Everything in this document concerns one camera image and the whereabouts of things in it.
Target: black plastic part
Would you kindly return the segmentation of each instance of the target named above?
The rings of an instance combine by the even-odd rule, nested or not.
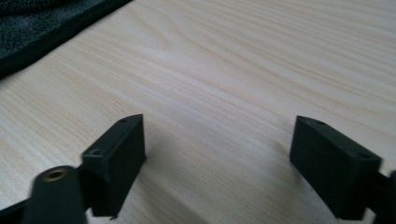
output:
[[[396,223],[396,171],[390,178],[378,174],[372,184],[368,207],[375,213],[375,224]]]
[[[25,210],[27,200],[15,203],[8,208],[0,211],[0,223],[22,223],[23,212]]]
[[[86,223],[90,207],[94,216],[116,217],[146,159],[143,115],[116,122],[82,159],[77,169],[61,166],[39,175],[31,198],[1,210],[0,223]]]
[[[116,122],[82,153],[84,203],[96,217],[117,217],[145,155],[143,115]]]
[[[86,222],[78,172],[75,168],[58,166],[35,178],[23,215],[23,224]]]
[[[362,219],[380,157],[329,125],[299,116],[290,161],[336,217]]]

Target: black mount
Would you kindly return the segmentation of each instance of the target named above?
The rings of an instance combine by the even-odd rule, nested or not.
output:
[[[31,197],[0,211],[0,223],[87,223],[117,217],[145,155],[143,115],[117,121],[81,155],[78,168],[58,166],[35,178]]]
[[[396,171],[380,174],[380,157],[326,123],[297,117],[290,161],[337,218],[361,220],[368,207],[375,224],[396,223]]]

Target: black fabric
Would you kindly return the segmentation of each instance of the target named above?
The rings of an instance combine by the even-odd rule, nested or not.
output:
[[[36,62],[130,1],[0,0],[0,7],[8,8],[0,9],[0,78]]]
[[[35,12],[55,7],[67,0],[0,0],[0,16]]]

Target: hole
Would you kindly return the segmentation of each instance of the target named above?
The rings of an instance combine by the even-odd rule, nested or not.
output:
[[[102,155],[102,150],[96,148],[96,149],[91,150],[91,151],[90,151],[90,154],[91,154],[91,155],[94,155],[94,156],[100,156],[100,155]]]
[[[358,156],[362,159],[370,159],[370,155],[366,154],[366,153],[359,153]]]
[[[65,169],[53,170],[44,176],[44,181],[52,182],[64,178],[67,175]]]

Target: wooden table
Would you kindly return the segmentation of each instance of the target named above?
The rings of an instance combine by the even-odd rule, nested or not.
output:
[[[0,208],[142,113],[148,160],[111,223],[362,223],[290,164],[294,121],[327,122],[388,175],[395,62],[393,0],[136,0],[0,82]]]

